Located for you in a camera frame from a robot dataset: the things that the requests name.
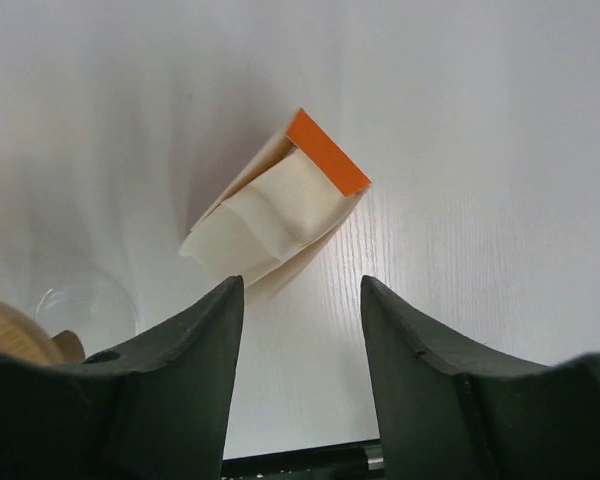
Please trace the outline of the coffee filter pack orange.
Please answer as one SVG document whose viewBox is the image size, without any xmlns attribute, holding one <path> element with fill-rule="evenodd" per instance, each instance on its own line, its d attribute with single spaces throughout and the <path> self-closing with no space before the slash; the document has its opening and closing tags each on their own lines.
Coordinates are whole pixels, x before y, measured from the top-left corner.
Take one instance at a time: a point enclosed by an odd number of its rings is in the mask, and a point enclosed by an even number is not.
<svg viewBox="0 0 600 480">
<path fill-rule="evenodd" d="M 180 247 L 247 300 L 275 295 L 329 242 L 372 182 L 304 109 L 276 132 Z"/>
</svg>

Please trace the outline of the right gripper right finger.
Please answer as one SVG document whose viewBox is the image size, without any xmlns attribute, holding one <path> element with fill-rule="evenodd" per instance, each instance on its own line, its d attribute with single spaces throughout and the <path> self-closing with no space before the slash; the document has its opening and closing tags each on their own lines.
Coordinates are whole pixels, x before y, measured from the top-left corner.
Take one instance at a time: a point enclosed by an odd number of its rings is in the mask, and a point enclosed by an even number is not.
<svg viewBox="0 0 600 480">
<path fill-rule="evenodd" d="M 600 353 L 544 366 L 494 350 L 361 282 L 390 479 L 600 479 Z"/>
</svg>

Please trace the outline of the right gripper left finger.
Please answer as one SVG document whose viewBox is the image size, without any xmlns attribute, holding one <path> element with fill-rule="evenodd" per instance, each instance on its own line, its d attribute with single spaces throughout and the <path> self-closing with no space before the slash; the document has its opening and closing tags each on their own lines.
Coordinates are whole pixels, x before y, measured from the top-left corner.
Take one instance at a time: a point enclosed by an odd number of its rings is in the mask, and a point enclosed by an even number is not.
<svg viewBox="0 0 600 480">
<path fill-rule="evenodd" d="M 0 479 L 217 479 L 244 318 L 232 276 L 79 364 L 0 353 Z"/>
</svg>

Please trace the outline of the clear glass carafe brown collar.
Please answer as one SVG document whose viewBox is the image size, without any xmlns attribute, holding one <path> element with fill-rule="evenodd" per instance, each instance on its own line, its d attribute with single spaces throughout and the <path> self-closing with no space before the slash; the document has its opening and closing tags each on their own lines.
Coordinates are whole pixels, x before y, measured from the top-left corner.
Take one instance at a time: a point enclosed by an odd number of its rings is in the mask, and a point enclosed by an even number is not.
<svg viewBox="0 0 600 480">
<path fill-rule="evenodd" d="M 108 279 L 70 279 L 49 287 L 33 315 L 53 336 L 65 330 L 74 333 L 86 357 L 123 343 L 137 332 L 131 296 Z"/>
</svg>

